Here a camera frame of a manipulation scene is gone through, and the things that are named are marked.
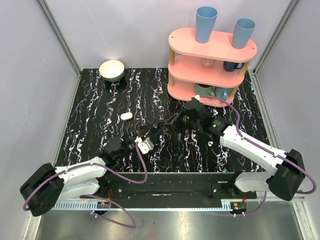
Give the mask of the white earbud charging case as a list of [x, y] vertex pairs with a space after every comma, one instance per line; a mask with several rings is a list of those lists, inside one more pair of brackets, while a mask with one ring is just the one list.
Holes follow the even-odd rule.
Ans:
[[120, 115], [120, 119], [122, 121], [128, 121], [133, 118], [133, 114], [131, 112], [126, 112]]

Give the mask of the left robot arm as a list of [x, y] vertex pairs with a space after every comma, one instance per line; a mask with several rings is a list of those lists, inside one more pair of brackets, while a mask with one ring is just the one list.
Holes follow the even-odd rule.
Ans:
[[[133, 138], [128, 140], [111, 136], [102, 152], [85, 162], [60, 167], [54, 167], [51, 163], [41, 165], [19, 189], [24, 199], [22, 209], [30, 211], [34, 217], [39, 217], [57, 203], [68, 199], [84, 195], [103, 198], [108, 193], [108, 186], [102, 179], [107, 173], [129, 183], [145, 183], [148, 173], [143, 155], [153, 149], [151, 136], [157, 129], [155, 125], [141, 126], [133, 133]], [[132, 151], [136, 151], [142, 164], [142, 180], [133, 180], [115, 171], [118, 162]]]

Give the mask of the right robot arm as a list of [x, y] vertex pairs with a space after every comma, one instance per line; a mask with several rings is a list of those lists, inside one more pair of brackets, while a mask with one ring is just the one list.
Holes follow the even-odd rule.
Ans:
[[263, 172], [235, 174], [227, 185], [232, 198], [239, 198], [246, 192], [270, 191], [282, 200], [291, 201], [306, 177], [300, 152], [271, 147], [241, 132], [225, 118], [212, 117], [205, 105], [195, 98], [186, 102], [167, 123], [177, 131], [196, 131], [199, 136], [207, 137], [212, 143], [219, 142], [263, 168]]

